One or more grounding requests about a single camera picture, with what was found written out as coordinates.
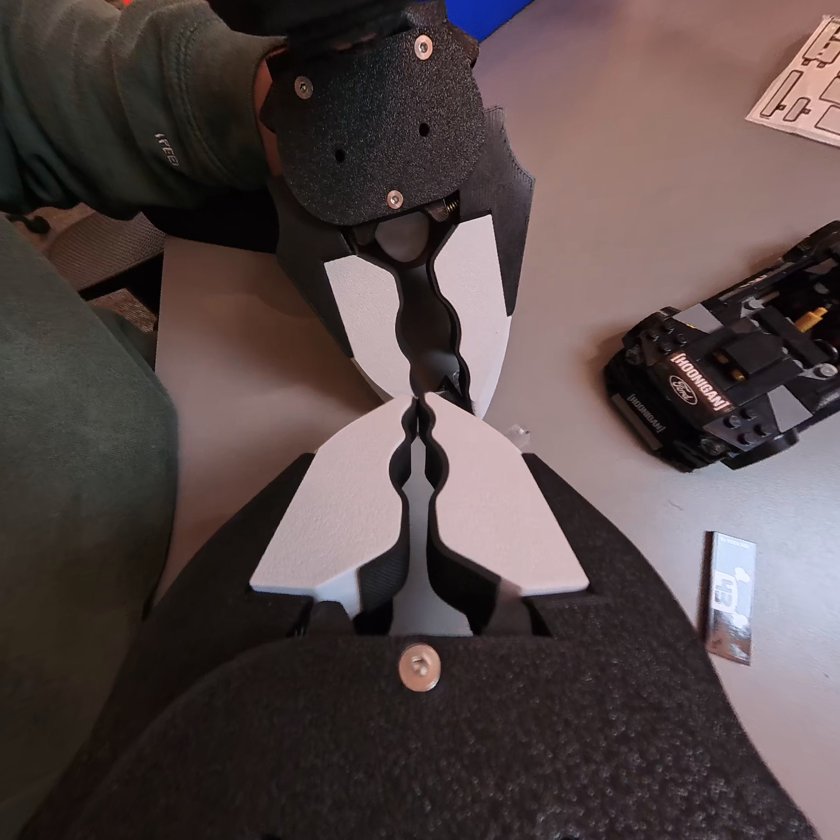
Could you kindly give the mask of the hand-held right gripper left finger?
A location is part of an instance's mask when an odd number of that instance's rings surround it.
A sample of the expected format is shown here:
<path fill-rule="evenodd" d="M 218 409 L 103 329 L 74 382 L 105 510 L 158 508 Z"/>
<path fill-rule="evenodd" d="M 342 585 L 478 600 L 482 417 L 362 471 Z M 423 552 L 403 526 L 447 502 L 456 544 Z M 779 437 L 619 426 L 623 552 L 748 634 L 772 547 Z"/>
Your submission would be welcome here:
<path fill-rule="evenodd" d="M 389 612 L 408 574 L 403 487 L 417 400 L 403 395 L 356 419 L 315 453 L 249 585 L 337 602 L 355 618 Z"/>

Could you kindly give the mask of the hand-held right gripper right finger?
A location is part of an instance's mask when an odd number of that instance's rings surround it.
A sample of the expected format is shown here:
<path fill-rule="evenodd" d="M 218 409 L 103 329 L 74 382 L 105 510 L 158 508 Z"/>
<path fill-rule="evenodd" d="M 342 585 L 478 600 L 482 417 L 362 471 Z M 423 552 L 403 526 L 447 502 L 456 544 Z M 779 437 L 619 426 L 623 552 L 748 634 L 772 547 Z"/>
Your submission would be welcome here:
<path fill-rule="evenodd" d="M 583 592 L 590 584 L 522 452 L 492 426 L 427 393 L 418 404 L 425 476 L 427 573 L 463 614 L 499 600 Z"/>

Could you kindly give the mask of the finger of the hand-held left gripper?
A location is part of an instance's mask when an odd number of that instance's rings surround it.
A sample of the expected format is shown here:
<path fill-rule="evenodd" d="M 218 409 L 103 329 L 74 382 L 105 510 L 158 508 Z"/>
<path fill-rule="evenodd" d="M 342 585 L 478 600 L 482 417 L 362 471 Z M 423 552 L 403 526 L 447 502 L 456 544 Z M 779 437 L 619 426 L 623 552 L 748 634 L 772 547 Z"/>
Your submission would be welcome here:
<path fill-rule="evenodd" d="M 432 269 L 440 295 L 456 315 L 456 353 L 468 374 L 474 414 L 483 418 L 497 389 L 511 326 L 492 216 L 455 226 Z"/>
<path fill-rule="evenodd" d="M 384 401 L 415 396 L 411 362 L 400 343 L 403 296 L 396 265 L 383 256 L 348 255 L 323 267 L 356 369 Z"/>

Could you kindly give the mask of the transparent lego windshield piece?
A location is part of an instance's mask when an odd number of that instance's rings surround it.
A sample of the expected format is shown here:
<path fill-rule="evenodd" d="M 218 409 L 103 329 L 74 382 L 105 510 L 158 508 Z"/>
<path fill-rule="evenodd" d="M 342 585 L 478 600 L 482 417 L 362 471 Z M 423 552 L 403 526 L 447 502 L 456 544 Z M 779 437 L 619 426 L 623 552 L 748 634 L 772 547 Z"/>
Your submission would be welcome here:
<path fill-rule="evenodd" d="M 443 378 L 434 389 L 441 398 L 456 405 L 458 408 L 472 414 L 471 402 L 468 397 L 464 396 L 459 387 L 459 372 L 449 372 L 444 374 Z M 513 443 L 522 454 L 527 454 L 531 451 L 531 434 L 529 430 L 523 428 L 518 424 L 512 425 L 505 433 L 506 439 Z"/>

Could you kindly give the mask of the person's left forearm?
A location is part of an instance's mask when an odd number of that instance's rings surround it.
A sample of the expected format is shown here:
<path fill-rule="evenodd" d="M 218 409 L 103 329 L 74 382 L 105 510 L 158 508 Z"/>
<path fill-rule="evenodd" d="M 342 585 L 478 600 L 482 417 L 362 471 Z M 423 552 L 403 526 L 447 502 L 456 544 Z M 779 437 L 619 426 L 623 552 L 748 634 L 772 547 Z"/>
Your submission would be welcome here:
<path fill-rule="evenodd" d="M 1 205 L 116 218 L 270 178 L 258 67 L 282 43 L 206 2 L 2 2 Z"/>

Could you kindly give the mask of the black printed lego tile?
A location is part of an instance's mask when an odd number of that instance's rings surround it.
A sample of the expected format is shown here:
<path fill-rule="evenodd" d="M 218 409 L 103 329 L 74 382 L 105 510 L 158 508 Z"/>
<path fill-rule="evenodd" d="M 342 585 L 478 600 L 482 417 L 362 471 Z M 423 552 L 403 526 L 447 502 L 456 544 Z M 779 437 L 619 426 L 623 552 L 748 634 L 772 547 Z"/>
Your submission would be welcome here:
<path fill-rule="evenodd" d="M 752 664 L 756 543 L 708 532 L 703 577 L 701 635 L 709 654 Z"/>

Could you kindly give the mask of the black lego car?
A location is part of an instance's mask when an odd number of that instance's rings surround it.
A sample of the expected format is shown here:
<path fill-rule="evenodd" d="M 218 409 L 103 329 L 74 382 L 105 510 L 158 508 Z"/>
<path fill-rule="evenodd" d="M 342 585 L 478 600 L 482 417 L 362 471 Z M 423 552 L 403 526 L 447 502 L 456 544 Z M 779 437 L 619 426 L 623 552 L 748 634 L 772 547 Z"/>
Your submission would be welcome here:
<path fill-rule="evenodd" d="M 684 473 L 791 448 L 839 408 L 839 223 L 693 307 L 661 308 L 605 365 L 614 406 Z"/>

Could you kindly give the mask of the person's left hand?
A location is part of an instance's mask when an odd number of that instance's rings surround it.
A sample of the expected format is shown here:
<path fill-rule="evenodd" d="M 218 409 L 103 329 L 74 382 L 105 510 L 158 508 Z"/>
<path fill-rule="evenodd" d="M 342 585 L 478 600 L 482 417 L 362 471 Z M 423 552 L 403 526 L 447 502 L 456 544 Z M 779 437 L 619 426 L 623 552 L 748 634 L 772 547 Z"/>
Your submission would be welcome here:
<path fill-rule="evenodd" d="M 257 129 L 264 146 L 266 162 L 273 176 L 279 176 L 281 174 L 277 135 L 262 122 L 260 115 L 272 85 L 272 77 L 267 66 L 267 60 L 268 58 L 280 55 L 285 49 L 285 47 L 279 47 L 267 54 L 257 68 L 254 82 L 254 108 Z"/>

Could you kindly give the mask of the blue panel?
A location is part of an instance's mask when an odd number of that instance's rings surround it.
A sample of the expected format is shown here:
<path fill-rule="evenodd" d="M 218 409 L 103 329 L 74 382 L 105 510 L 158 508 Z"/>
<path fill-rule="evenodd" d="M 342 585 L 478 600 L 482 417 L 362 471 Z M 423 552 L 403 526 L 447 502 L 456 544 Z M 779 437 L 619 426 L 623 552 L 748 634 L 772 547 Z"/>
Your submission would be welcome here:
<path fill-rule="evenodd" d="M 569 8 L 570 3 L 562 1 L 475 2 L 453 18 L 482 44 L 544 46 L 557 34 Z"/>

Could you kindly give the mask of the person's green sweater torso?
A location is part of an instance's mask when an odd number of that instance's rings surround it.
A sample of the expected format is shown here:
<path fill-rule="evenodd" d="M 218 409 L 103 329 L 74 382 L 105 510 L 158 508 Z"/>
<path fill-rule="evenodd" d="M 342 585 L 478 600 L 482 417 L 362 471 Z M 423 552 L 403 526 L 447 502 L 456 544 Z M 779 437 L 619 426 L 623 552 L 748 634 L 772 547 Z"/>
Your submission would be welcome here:
<path fill-rule="evenodd" d="M 1 832 L 15 838 L 105 703 L 163 568 L 175 411 L 151 338 L 94 308 L 4 217 Z"/>

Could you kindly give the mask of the grey mesh office chair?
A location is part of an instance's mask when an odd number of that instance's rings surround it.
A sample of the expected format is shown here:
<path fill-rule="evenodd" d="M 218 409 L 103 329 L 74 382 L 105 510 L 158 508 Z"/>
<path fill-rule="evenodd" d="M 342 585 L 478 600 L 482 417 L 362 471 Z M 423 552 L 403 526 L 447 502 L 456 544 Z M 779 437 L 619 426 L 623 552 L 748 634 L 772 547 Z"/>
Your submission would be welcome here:
<path fill-rule="evenodd" d="M 157 329 L 165 235 L 146 216 L 121 221 L 85 205 L 4 216 L 83 300 Z"/>

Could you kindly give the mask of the white printed paper sheet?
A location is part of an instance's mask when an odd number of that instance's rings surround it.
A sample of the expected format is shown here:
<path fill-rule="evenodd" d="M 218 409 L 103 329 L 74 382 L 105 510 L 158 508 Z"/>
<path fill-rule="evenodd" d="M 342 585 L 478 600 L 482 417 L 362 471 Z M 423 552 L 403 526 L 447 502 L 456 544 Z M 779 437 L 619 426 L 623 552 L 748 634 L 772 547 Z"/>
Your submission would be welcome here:
<path fill-rule="evenodd" d="M 825 16 L 746 120 L 839 146 L 839 16 Z"/>

